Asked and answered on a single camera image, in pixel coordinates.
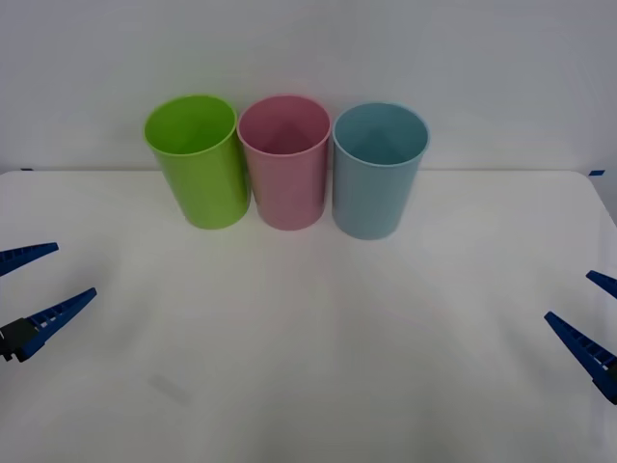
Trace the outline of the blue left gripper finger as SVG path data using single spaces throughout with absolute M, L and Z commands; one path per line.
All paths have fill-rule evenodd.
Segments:
M 23 363 L 38 352 L 60 329 L 66 326 L 95 297 L 94 287 L 51 308 L 21 317 L 1 328 L 1 356 Z
M 49 242 L 1 251 L 0 276 L 3 277 L 21 266 L 58 250 L 59 246 L 56 242 Z

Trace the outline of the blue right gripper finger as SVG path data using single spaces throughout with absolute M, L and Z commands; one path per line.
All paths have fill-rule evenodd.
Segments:
M 586 337 L 555 313 L 546 313 L 544 319 L 589 374 L 596 388 L 615 405 L 616 355 Z
M 586 278 L 611 296 L 617 296 L 617 280 L 615 278 L 594 270 L 589 271 Z

